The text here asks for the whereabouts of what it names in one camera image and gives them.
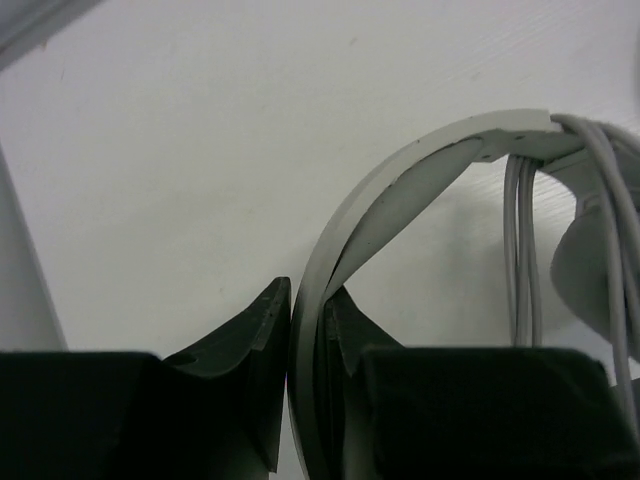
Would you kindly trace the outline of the grey white headphones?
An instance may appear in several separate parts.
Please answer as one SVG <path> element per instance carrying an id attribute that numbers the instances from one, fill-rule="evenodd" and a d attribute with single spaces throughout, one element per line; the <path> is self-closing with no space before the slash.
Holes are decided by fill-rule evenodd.
<path id="1" fill-rule="evenodd" d="M 471 164 L 507 161 L 503 246 L 509 345 L 370 349 L 362 356 L 377 479 L 635 479 L 639 475 L 639 138 L 544 110 L 474 116 L 403 147 L 344 199 L 305 268 L 288 395 L 309 479 L 331 479 L 319 432 L 325 303 Z M 533 181 L 575 196 L 551 265 L 570 311 L 606 339 L 615 374 L 542 344 Z"/>

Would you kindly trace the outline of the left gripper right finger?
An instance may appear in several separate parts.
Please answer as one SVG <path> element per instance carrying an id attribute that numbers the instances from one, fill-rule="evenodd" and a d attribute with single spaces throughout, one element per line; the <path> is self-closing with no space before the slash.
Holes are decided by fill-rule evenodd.
<path id="1" fill-rule="evenodd" d="M 319 327 L 319 432 L 331 479 L 377 479 L 372 409 L 362 356 L 401 344 L 340 288 L 323 307 Z"/>

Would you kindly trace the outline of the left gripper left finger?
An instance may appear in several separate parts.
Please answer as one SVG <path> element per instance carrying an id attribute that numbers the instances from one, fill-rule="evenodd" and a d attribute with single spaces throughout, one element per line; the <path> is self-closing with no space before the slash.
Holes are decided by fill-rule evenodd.
<path id="1" fill-rule="evenodd" d="M 278 466 L 291 282 L 163 360 L 151 381 L 152 475 L 270 475 Z"/>

